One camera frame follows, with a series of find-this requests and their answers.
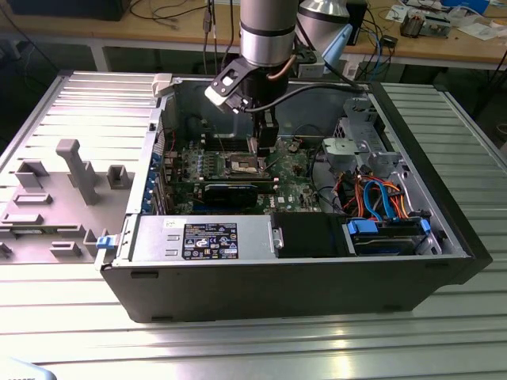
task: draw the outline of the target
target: robotic end effector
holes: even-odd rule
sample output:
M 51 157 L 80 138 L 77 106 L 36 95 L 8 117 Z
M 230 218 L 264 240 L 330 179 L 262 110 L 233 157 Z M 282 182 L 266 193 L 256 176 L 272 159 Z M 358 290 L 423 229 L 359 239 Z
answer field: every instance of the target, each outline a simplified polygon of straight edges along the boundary
M 298 17 L 298 24 L 308 29 L 310 39 L 315 38 L 319 46 L 335 47 L 342 40 L 343 48 L 349 35 L 339 32 L 349 19 L 345 3 L 345 0 L 241 0 L 241 56 L 219 73 L 205 95 L 223 111 L 229 108 L 235 113 L 253 113 L 257 154 L 266 155 L 267 148 L 276 142 L 278 125 L 273 102 L 287 91 L 288 72 L 296 59 L 293 45 Z M 312 45 L 306 33 L 304 36 Z M 336 56 L 337 49 L 331 50 Z
M 241 56 L 206 89 L 213 104 L 237 113 L 285 93 L 297 12 L 298 0 L 241 1 Z

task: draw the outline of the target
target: power cable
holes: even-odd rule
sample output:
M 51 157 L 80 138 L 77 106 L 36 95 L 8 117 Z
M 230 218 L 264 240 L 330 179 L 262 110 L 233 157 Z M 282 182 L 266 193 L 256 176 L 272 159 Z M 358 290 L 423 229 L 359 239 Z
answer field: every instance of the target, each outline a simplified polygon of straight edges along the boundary
M 229 44 L 227 45 L 227 48 L 225 49 L 225 54 L 222 57 L 222 64 L 221 70 L 225 68 L 225 60 L 227 58 L 227 55 L 229 54 L 229 50 L 232 47 L 232 44 L 234 43 L 234 12 L 233 12 L 233 5 L 232 0 L 229 0 L 229 16 L 231 18 L 231 40 L 229 41 Z
M 497 76 L 497 73 L 498 73 L 498 71 L 500 70 L 501 65 L 503 65 L 503 64 L 504 64 L 505 57 L 507 57 L 507 50 L 505 51 L 504 56 L 503 56 L 503 57 L 501 57 L 501 61 L 500 61 L 500 63 L 498 64 L 497 69 L 494 71 L 493 76 L 492 76 L 492 77 L 491 77 L 491 79 L 488 81 L 489 83 L 492 83 L 492 82 L 493 82 L 493 80 L 494 80 L 494 78 Z
M 219 73 L 219 59 L 216 49 L 216 12 L 215 12 L 215 0 L 212 0 L 212 25 L 213 25 L 213 45 L 215 50 L 215 74 Z
M 242 106 L 240 108 L 241 111 L 247 112 L 247 113 L 253 113 L 253 112 L 260 112 L 265 111 L 267 109 L 270 109 L 271 107 L 275 107 L 276 105 L 279 105 L 283 101 L 286 101 L 287 99 L 290 99 L 291 97 L 294 97 L 298 93 L 302 93 L 303 91 L 308 91 L 309 89 L 336 89 L 338 91 L 345 91 L 347 93 L 363 93 L 364 89 L 361 88 L 355 88 L 348 85 L 338 85 L 335 83 L 315 83 L 313 85 L 305 85 L 303 87 L 299 87 L 298 89 L 295 89 L 294 91 L 291 91 L 290 93 L 286 93 L 285 95 L 282 95 L 278 99 L 272 101 L 269 104 L 263 105 L 261 107 L 257 108 L 245 108 Z
M 143 20 L 167 20 L 168 18 L 175 18 L 175 17 L 180 17 L 180 16 L 183 16 L 184 14 L 187 14 L 187 13 L 191 13 L 191 12 L 194 12 L 196 10 L 203 10 L 204 8 L 207 8 L 207 6 L 198 6 L 196 8 L 192 8 L 192 9 L 188 9 L 184 12 L 180 12 L 180 13 L 176 13 L 176 14 L 171 14 L 169 16 L 163 16 L 163 17 L 146 17 L 146 16 L 143 16 L 141 14 L 138 14 L 136 12 L 134 12 L 134 7 L 137 6 L 142 0 L 135 0 L 131 5 L 130 5 L 130 8 L 129 8 L 129 12 L 133 15 L 133 16 L 136 16 L 137 18 L 142 18 Z M 160 8 L 157 8 L 155 10 L 155 12 L 157 12 L 158 10 L 160 9 L 163 9 L 163 8 L 169 8 L 169 7 L 172 7 L 172 6 L 163 6 L 163 7 L 160 7 Z

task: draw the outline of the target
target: power supply label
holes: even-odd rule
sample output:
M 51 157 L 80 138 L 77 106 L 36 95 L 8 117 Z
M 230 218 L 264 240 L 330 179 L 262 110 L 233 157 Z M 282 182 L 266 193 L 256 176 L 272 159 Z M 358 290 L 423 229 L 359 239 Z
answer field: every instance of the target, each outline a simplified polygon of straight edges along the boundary
M 222 260 L 238 258 L 236 223 L 185 224 L 183 258 L 185 260 Z

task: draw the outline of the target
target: wooden desk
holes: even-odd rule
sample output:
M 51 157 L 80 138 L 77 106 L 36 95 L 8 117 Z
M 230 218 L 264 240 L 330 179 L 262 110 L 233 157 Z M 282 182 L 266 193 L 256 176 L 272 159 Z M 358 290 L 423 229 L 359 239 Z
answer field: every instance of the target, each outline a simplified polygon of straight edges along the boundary
M 170 4 L 173 0 L 152 0 L 154 7 Z M 377 24 L 386 29 L 385 33 L 398 38 L 393 63 L 417 64 L 423 66 L 463 67 L 476 69 L 494 69 L 507 48 L 503 40 L 482 41 L 453 29 L 447 39 L 420 37 L 410 39 L 400 36 L 399 23 L 386 21 L 379 16 L 387 14 L 387 8 L 395 0 L 375 0 L 372 13 Z M 180 13 L 198 6 L 201 0 L 189 0 L 183 6 L 166 9 L 163 14 Z M 147 0 L 138 4 L 135 11 L 150 16 Z M 231 38 L 228 6 L 216 6 L 218 50 L 224 51 Z M 109 70 L 104 54 L 105 47 L 153 48 L 163 50 L 201 51 L 204 42 L 202 30 L 203 10 L 187 13 L 177 18 L 176 28 L 160 25 L 152 20 L 143 20 L 126 13 L 121 21 L 98 21 L 89 19 L 70 19 L 60 17 L 16 16 L 14 22 L 34 40 L 61 44 L 85 44 L 90 47 L 98 70 Z M 507 17 L 507 10 L 490 7 L 486 11 L 489 17 Z M 234 7 L 234 47 L 238 51 L 239 7 Z M 0 15 L 0 38 L 20 39 L 7 20 Z M 345 49 L 343 59 L 350 67 L 368 60 L 373 46 L 366 33 L 361 33 L 356 46 Z
M 494 69 L 499 64 L 505 49 L 505 40 L 493 38 L 492 40 L 482 41 L 473 36 L 453 28 L 449 38 L 436 38 L 421 36 L 417 39 L 407 38 L 400 35 L 400 23 L 387 21 L 388 8 L 396 1 L 394 0 L 375 0 L 371 2 L 371 11 L 375 17 L 375 22 L 382 28 L 384 34 L 398 39 L 395 54 L 392 58 L 393 63 L 413 64 L 422 66 L 439 67 L 462 67 L 475 69 Z M 487 17 L 507 17 L 507 9 L 499 9 L 490 6 L 485 15 Z M 366 20 L 372 20 L 371 16 L 366 15 Z M 369 59 L 373 52 L 373 46 L 368 40 L 368 34 L 362 32 L 356 46 L 347 47 L 345 53 L 349 54 L 349 61 L 355 60 L 363 62 Z

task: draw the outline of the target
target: blue plastic clip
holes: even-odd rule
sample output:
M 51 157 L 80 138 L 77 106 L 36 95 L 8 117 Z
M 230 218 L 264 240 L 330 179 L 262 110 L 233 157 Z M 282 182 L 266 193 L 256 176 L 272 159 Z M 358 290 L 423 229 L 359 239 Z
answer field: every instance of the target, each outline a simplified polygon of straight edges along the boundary
M 374 220 L 353 219 L 347 224 L 349 234 L 377 234 L 379 229 Z
M 151 154 L 151 159 L 154 161 L 154 162 L 160 162 L 162 160 L 162 156 L 160 154 L 157 154 L 155 152 L 153 152 Z
M 95 243 L 99 249 L 114 249 L 116 243 L 116 235 L 100 236 Z
M 431 233 L 431 226 L 429 225 L 429 222 L 426 219 L 421 220 L 421 227 L 422 230 L 425 231 L 426 235 L 429 235 Z

